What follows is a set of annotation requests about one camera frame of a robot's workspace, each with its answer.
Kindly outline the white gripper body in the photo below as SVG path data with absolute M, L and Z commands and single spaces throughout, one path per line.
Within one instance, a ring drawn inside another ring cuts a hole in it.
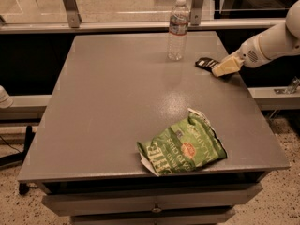
M 237 53 L 243 60 L 243 65 L 248 68 L 257 68 L 270 62 L 260 48 L 259 36 L 253 36 L 246 40 Z

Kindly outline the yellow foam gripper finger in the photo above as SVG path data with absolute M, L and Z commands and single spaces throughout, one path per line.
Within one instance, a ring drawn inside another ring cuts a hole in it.
M 224 59 L 221 63 L 212 68 L 212 73 L 216 77 L 221 77 L 228 74 L 238 72 L 243 66 L 244 60 L 239 57 L 230 56 Z

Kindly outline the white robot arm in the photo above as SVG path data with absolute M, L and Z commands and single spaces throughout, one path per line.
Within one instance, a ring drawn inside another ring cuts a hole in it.
M 300 54 L 300 1 L 294 3 L 285 22 L 276 24 L 246 40 L 240 48 L 212 68 L 216 77 L 241 69 L 257 68 L 282 56 Z

